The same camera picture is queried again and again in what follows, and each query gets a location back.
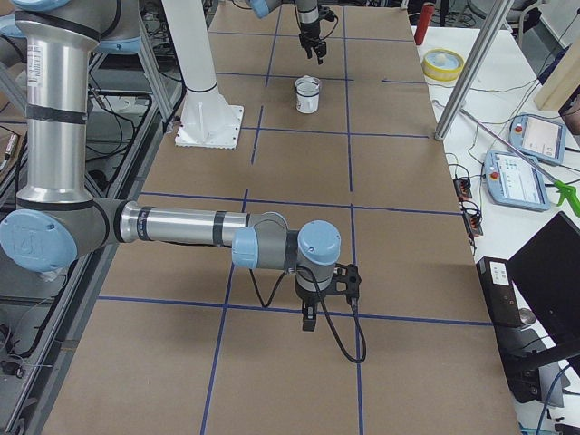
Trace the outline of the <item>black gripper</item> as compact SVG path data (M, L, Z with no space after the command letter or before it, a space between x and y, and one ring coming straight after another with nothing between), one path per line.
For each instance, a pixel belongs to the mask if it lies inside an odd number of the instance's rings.
M327 55L327 45L326 41L320 37L320 27L301 26L299 40L306 52L307 58L312 59L313 53L315 53L317 63L321 65L324 62L324 57Z
M326 293L327 291L325 289L316 292L315 290L308 290L302 287L299 283L296 284L296 294L302 300L302 330L304 332L315 331L317 306L326 297Z

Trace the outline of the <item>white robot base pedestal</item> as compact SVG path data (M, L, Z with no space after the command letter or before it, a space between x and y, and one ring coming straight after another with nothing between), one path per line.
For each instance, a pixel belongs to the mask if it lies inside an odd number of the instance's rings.
M186 88L176 144L232 150L244 108L228 104L218 88L203 3L169 0L162 4Z

